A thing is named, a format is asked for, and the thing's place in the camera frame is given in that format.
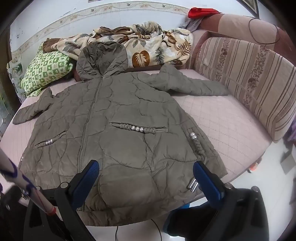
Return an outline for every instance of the striped cushion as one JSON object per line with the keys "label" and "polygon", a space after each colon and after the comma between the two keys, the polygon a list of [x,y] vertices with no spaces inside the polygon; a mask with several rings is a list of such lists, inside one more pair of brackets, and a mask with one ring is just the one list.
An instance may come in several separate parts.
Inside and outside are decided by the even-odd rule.
{"label": "striped cushion", "polygon": [[296,69],[288,60],[247,41],[209,38],[198,53],[195,70],[223,83],[274,142],[286,133],[296,111]]}

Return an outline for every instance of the metal screw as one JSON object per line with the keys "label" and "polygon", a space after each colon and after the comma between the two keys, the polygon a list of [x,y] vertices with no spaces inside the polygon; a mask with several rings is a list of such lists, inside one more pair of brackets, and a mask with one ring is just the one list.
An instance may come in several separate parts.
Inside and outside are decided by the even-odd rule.
{"label": "metal screw", "polygon": [[66,188],[68,186],[68,183],[67,182],[64,182],[60,185],[61,188]]}
{"label": "metal screw", "polygon": [[227,189],[232,189],[233,188],[233,185],[231,183],[225,183],[224,186],[227,188]]}

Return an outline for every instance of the braided trim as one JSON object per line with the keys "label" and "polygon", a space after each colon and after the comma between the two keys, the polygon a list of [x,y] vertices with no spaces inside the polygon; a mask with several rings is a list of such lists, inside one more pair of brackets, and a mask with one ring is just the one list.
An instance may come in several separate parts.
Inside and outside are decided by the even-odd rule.
{"label": "braided trim", "polygon": [[205,150],[203,149],[202,145],[200,144],[200,141],[196,138],[196,139],[193,139],[193,143],[196,146],[197,153],[199,154],[201,161],[204,164],[206,164],[206,162],[207,162],[207,156],[205,154]]}
{"label": "braided trim", "polygon": [[[115,126],[117,128],[124,129],[124,130],[129,130],[129,131],[131,131],[131,127],[132,127],[132,125],[130,124],[118,124],[118,123],[112,123],[112,126]],[[156,128],[143,127],[143,133],[155,134],[155,131],[157,131]]]}
{"label": "braided trim", "polygon": [[[64,132],[62,132],[61,134],[58,134],[56,137],[52,138],[53,143],[54,143],[56,140],[60,139],[60,138],[61,138],[63,135],[65,135],[65,134],[66,134],[66,131],[64,131]],[[48,144],[46,144],[46,141],[43,141],[43,142],[41,142],[41,143],[35,145],[34,147],[35,147],[35,148],[39,148],[39,147],[43,147],[43,146],[51,145],[51,144],[53,144],[53,143],[48,143]]]}

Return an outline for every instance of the picture frame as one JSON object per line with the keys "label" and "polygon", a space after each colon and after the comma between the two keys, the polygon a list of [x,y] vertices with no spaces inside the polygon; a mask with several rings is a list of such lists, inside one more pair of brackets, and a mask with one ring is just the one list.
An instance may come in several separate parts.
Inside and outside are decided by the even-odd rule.
{"label": "picture frame", "polygon": [[240,2],[246,9],[249,10],[251,14],[254,15],[255,18],[259,19],[259,10],[257,0],[237,0]]}

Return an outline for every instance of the white floor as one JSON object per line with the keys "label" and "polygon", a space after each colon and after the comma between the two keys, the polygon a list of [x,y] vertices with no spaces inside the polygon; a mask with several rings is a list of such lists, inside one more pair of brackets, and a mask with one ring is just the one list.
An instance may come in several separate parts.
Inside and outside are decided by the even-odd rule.
{"label": "white floor", "polygon": [[[276,241],[290,222],[293,210],[290,203],[293,189],[293,179],[296,177],[296,166],[286,175],[281,167],[283,155],[288,151],[283,140],[272,143],[262,157],[262,162],[253,173],[245,172],[232,182],[236,188],[260,188],[269,224],[270,241]],[[202,198],[190,206],[198,206],[206,201]],[[162,227],[162,218],[156,218],[156,223]],[[96,240],[114,240],[116,227],[91,227],[89,231]],[[118,228],[118,241],[160,241],[159,232],[151,221],[130,224]],[[181,237],[171,237],[162,233],[163,241],[184,241]]]}

